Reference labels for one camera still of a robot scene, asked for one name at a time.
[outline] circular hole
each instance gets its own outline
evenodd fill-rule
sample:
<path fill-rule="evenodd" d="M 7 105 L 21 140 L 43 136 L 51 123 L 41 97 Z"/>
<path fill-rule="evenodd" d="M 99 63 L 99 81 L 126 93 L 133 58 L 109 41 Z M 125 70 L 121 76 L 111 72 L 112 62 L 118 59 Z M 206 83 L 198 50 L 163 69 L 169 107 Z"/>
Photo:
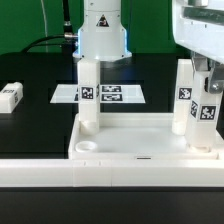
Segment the circular hole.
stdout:
<path fill-rule="evenodd" d="M 95 142 L 91 141 L 82 141 L 76 144 L 75 149 L 77 152 L 96 152 L 98 145 Z"/>

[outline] white paper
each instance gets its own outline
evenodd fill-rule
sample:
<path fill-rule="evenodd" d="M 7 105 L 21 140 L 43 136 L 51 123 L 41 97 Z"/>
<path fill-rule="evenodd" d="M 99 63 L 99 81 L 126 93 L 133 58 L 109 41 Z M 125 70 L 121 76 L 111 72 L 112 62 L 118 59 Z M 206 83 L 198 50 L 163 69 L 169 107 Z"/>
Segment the white paper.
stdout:
<path fill-rule="evenodd" d="M 78 103 L 78 85 L 58 85 L 51 103 Z M 101 103 L 145 103 L 140 85 L 101 85 Z"/>

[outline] white block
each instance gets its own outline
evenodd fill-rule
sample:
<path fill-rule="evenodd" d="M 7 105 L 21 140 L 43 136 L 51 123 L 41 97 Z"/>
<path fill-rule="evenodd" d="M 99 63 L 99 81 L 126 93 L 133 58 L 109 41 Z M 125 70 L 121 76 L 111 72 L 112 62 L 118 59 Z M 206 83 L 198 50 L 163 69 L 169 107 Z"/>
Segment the white block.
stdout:
<path fill-rule="evenodd" d="M 0 113 L 12 113 L 23 97 L 23 86 L 19 82 L 7 84 L 0 92 Z"/>
<path fill-rule="evenodd" d="M 0 187 L 72 187 L 74 165 L 68 159 L 2 159 Z"/>
<path fill-rule="evenodd" d="M 221 187 L 223 168 L 222 161 L 215 160 L 113 160 L 112 187 Z"/>
<path fill-rule="evenodd" d="M 205 91 L 205 79 L 209 72 L 195 72 L 192 102 L 189 111 L 185 137 L 191 148 L 212 147 L 222 93 L 210 94 Z"/>
<path fill-rule="evenodd" d="M 179 59 L 172 131 L 184 135 L 189 114 L 193 86 L 193 66 L 190 59 Z"/>
<path fill-rule="evenodd" d="M 79 121 L 81 133 L 94 135 L 99 131 L 100 61 L 82 59 L 78 62 Z"/>

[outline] small white block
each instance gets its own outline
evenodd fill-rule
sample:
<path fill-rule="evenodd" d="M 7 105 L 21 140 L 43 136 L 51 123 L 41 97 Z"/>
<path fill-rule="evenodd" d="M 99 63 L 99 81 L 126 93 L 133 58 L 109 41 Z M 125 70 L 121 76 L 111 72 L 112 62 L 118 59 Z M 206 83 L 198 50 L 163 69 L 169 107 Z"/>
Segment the small white block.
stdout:
<path fill-rule="evenodd" d="M 12 113 L 23 98 L 23 86 L 19 82 L 7 84 L 0 92 L 0 113 Z"/>

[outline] qr-like tag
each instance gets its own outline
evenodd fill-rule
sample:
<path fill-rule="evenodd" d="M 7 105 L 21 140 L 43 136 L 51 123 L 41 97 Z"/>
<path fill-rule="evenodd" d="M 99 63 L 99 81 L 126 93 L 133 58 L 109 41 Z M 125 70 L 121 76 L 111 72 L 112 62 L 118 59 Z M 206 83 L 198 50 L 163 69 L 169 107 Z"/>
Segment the qr-like tag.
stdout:
<path fill-rule="evenodd" d="M 92 87 L 81 87 L 81 96 L 82 99 L 93 99 L 93 88 Z"/>
<path fill-rule="evenodd" d="M 197 111 L 198 111 L 198 105 L 192 101 L 192 104 L 191 104 L 191 115 L 194 116 L 196 118 L 197 116 Z"/>
<path fill-rule="evenodd" d="M 118 93 L 121 92 L 121 86 L 103 86 L 102 92 Z"/>
<path fill-rule="evenodd" d="M 179 88 L 179 100 L 190 100 L 192 88 Z"/>
<path fill-rule="evenodd" d="M 102 94 L 102 101 L 123 101 L 122 94 Z"/>
<path fill-rule="evenodd" d="M 215 119 L 216 106 L 202 106 L 200 120 L 212 121 Z"/>

